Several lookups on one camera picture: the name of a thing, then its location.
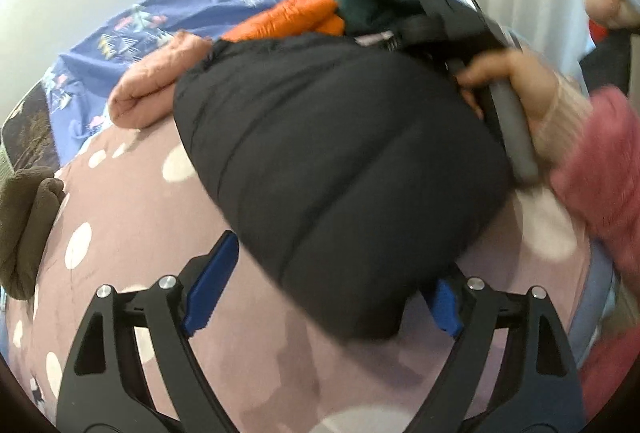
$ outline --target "red object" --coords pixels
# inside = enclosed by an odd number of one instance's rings
[[[551,175],[556,195],[601,238],[626,286],[640,295],[640,118],[626,97],[606,87],[574,149]],[[640,327],[601,340],[580,371],[593,418],[616,392],[640,354]]]
[[[608,28],[597,24],[593,20],[589,20],[589,32],[591,33],[591,39],[593,39],[596,45],[609,35]]]

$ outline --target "pillow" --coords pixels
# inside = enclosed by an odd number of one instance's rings
[[[452,81],[353,39],[215,44],[177,83],[200,180],[270,278],[340,339],[398,331],[505,203],[510,166]]]
[[[60,168],[42,83],[27,92],[2,125],[0,176],[33,166]]]

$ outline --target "phone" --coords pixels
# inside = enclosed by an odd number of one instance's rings
[[[467,65],[476,55],[517,45],[517,38],[482,13],[476,0],[420,0],[425,15],[401,31],[409,46],[420,45],[436,61]],[[522,103],[507,80],[476,93],[484,122],[503,146],[518,186],[540,181],[540,166]]]

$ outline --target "white polka dot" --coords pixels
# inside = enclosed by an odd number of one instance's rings
[[[91,243],[91,225],[85,222],[74,231],[66,247],[65,265],[67,269],[75,269],[84,260]]]
[[[578,238],[567,210],[547,188],[517,194],[522,207],[522,240],[540,259],[559,263],[578,248]]]
[[[53,396],[57,399],[60,394],[60,383],[62,382],[62,368],[56,354],[49,352],[47,354],[47,379]]]
[[[58,209],[58,214],[56,215],[56,219],[53,220],[53,225],[56,225],[56,223],[58,223],[58,220],[60,220],[60,217],[62,216],[62,212],[65,210],[66,205],[68,203],[69,203],[69,193],[67,193],[65,197],[62,199],[62,204],[60,204],[60,209]]]
[[[89,139],[85,140],[82,143],[82,146],[80,147],[80,150],[78,150],[78,153],[76,153],[76,156],[78,155],[82,155],[82,153],[86,152],[89,149],[89,146],[91,146],[91,142],[92,140],[94,140],[95,136],[91,136],[89,137]]]
[[[146,290],[148,287],[145,287],[144,285],[140,285],[140,283],[135,283],[133,285],[129,285],[128,287],[122,289],[120,291],[121,294],[124,294],[125,292],[138,292],[139,290]]]
[[[38,311],[38,292],[40,287],[36,285],[36,292],[33,294],[33,319],[36,318],[36,312]]]
[[[100,150],[100,152],[95,152],[89,159],[89,168],[95,168],[96,166],[98,166],[98,164],[100,164],[100,162],[102,162],[106,158],[107,158],[107,152],[105,152],[105,150]]]
[[[139,290],[146,290],[147,288],[148,287],[140,283],[136,283],[122,289],[120,293],[123,294],[125,292],[137,292]],[[151,342],[151,335],[149,334],[149,330],[139,327],[134,327],[133,330],[136,334],[136,343],[138,344],[140,361],[142,361],[142,363],[148,363],[156,356],[153,343]]]
[[[167,182],[182,182],[193,176],[195,172],[181,144],[169,152],[162,165],[162,177]]]
[[[14,347],[22,348],[22,321],[15,324],[13,343]]]
[[[118,146],[117,150],[113,152],[113,155],[111,155],[111,158],[118,158],[120,155],[124,155],[128,147],[129,146],[127,146],[127,144],[123,142],[121,145]]]
[[[136,334],[136,343],[138,344],[140,361],[142,361],[142,363],[148,363],[156,355],[153,343],[151,342],[151,334],[149,334],[149,330],[146,328],[134,327],[133,331]]]
[[[413,418],[408,411],[391,406],[357,406],[329,415],[310,433],[404,431]]]

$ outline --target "finger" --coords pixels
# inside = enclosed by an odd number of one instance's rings
[[[473,111],[476,113],[479,119],[484,120],[484,112],[476,102],[476,96],[470,90],[460,90],[460,95],[466,101],[466,104],[469,105]]]
[[[492,80],[511,76],[514,51],[491,51],[474,58],[469,67],[456,75],[463,88],[478,88]]]
[[[542,126],[542,123],[540,123],[540,121],[531,121],[529,120],[529,133],[534,136],[538,130],[540,129],[540,126]]]

